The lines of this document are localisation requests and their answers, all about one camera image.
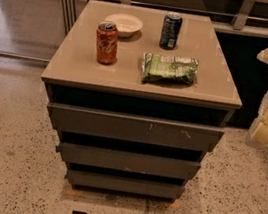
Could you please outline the grey drawer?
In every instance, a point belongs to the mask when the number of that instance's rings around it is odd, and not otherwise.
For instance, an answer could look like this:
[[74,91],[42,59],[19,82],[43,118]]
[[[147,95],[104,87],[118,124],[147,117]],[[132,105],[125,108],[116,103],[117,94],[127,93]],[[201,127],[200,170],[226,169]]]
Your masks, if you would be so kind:
[[219,127],[181,123],[51,102],[52,127],[59,131],[172,148],[212,151],[224,135]]
[[197,162],[71,143],[60,143],[56,150],[69,163],[176,179],[190,180],[201,167]]
[[66,177],[74,186],[86,186],[130,194],[143,194],[168,199],[177,199],[185,189],[170,183],[157,183],[125,177],[114,177],[87,171],[68,170]]

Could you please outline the grey drawer cabinet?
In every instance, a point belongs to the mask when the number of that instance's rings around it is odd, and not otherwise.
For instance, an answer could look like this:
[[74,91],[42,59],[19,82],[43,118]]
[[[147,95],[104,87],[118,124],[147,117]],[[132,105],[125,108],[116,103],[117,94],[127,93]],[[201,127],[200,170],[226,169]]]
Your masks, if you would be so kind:
[[[96,60],[97,26],[100,21],[116,13],[138,17],[143,28],[131,38],[119,41],[114,64],[102,65]],[[162,51],[158,42],[164,16],[164,11],[158,9],[95,0],[88,2],[42,74],[49,103],[224,129],[242,103],[208,17],[184,15],[177,47],[169,52],[173,56],[198,60],[197,77],[192,86],[141,83],[143,54]],[[55,130],[60,143],[199,164],[210,152]],[[67,170],[169,183],[183,188],[191,180],[63,162]]]

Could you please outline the grey bottom drawer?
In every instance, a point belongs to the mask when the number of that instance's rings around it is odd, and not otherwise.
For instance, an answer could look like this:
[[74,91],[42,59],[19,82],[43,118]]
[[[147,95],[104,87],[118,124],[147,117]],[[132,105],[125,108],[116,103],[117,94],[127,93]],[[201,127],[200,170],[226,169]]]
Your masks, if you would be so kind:
[[86,186],[130,194],[143,194],[168,199],[177,199],[185,189],[170,183],[157,183],[125,177],[114,177],[87,171],[68,170],[66,177],[74,186]]

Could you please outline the grey top drawer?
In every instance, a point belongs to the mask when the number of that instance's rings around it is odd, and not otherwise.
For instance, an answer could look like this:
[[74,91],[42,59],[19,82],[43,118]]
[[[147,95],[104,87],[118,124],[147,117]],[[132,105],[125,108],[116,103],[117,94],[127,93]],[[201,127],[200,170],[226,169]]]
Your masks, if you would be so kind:
[[52,127],[59,131],[172,148],[212,151],[224,135],[219,127],[181,123],[51,102]]

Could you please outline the green chip bag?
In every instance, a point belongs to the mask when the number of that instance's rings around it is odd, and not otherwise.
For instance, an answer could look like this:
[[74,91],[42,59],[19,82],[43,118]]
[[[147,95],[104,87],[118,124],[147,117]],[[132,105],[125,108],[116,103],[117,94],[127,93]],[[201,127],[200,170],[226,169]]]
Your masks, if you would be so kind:
[[198,60],[192,57],[167,56],[144,53],[142,60],[141,81],[171,81],[192,85],[198,71]]

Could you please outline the blue soda can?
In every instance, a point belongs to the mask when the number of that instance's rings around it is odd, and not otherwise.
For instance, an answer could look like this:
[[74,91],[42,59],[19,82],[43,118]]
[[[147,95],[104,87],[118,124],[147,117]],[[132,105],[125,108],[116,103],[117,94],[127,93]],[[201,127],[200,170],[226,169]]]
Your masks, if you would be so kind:
[[159,45],[163,49],[176,47],[179,31],[181,30],[182,16],[177,12],[168,12],[164,17],[163,28],[161,29]]

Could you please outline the white bowl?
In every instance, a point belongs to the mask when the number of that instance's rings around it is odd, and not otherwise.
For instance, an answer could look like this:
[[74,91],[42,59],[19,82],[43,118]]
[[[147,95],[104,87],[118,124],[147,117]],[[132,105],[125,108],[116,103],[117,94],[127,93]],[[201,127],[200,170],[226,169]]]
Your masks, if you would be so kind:
[[105,19],[106,21],[112,21],[116,24],[118,36],[123,38],[131,38],[133,34],[143,27],[141,20],[130,14],[116,13],[109,15]]

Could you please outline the orange soda can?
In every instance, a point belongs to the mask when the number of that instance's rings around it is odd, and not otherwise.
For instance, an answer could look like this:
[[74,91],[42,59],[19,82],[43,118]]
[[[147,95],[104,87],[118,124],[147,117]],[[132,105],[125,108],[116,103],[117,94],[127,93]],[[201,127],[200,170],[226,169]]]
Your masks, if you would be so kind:
[[99,63],[113,64],[117,58],[118,30],[112,21],[102,21],[96,30],[97,61]]

